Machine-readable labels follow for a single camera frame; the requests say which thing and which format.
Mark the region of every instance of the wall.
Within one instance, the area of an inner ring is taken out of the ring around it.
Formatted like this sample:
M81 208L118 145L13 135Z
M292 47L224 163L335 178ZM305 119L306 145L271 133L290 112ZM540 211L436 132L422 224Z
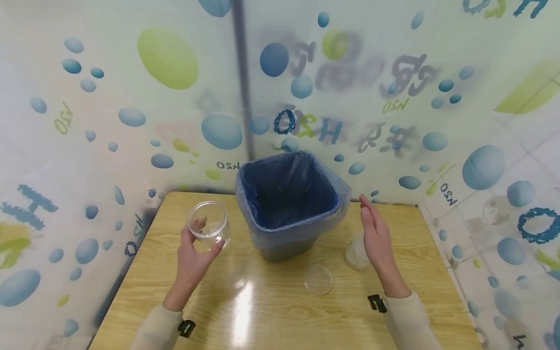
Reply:
M558 61L553 66L554 73L550 61L535 65L486 114L485 141L453 155L419 204L484 349L560 348Z
M249 159L423 200L560 71L558 3L477 2L0 4L0 348L86 348L165 193L231 193Z

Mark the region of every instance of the hand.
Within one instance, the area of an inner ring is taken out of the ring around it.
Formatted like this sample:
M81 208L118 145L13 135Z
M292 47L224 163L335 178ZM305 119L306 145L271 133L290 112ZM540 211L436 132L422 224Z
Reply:
M385 220L363 194L360 195L360 207L362 208L363 244L366 247L367 257L383 285L385 295L390 298L410 296L410 289L396 265L391 234Z
M206 218L201 218L192 222L191 227L198 231L205 225ZM181 230L181 245L177 249L177 276L164 300L164 307L168 310L181 311L184 309L186 302L225 244L225 241L219 241L214 243L210 251L199 253L193 245L195 240L196 238L190 232L188 225L183 227Z

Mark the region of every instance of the plastic container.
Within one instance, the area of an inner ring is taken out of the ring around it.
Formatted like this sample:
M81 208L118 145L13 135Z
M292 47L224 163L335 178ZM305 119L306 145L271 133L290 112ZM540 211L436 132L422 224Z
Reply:
M253 244L265 260L302 254L348 212L350 187L305 151L244 164L235 184Z
M203 249L209 249L215 242L231 238L227 222L226 206L208 200L198 203L189 213L187 223L190 232L201 242Z
M363 231L357 233L352 238L352 241L344 251L344 261L350 268L356 271L362 271L371 266L366 254L366 247L363 245Z

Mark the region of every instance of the green circle decal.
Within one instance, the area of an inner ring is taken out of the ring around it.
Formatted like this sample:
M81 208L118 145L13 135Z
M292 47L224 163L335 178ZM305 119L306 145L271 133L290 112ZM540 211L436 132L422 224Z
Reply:
M196 83L198 59L180 35L163 28L148 28L140 34L137 46L144 67L163 85L184 90Z
M340 29L330 29L323 38L323 53L330 60L339 60L350 47L347 34Z

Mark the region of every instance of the plastic cup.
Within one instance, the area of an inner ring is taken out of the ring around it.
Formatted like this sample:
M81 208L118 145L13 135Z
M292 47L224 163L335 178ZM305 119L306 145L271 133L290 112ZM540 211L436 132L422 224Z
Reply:
M333 275L323 265L311 265L305 272L305 287L313 294L325 295L333 288Z
M198 203L190 211L187 224L190 232L208 249L220 240L226 244L230 241L227 210L222 203L212 200Z
M346 250L344 251L344 261L356 271L365 270L371 265L366 254L366 247L363 245L363 232L357 233Z

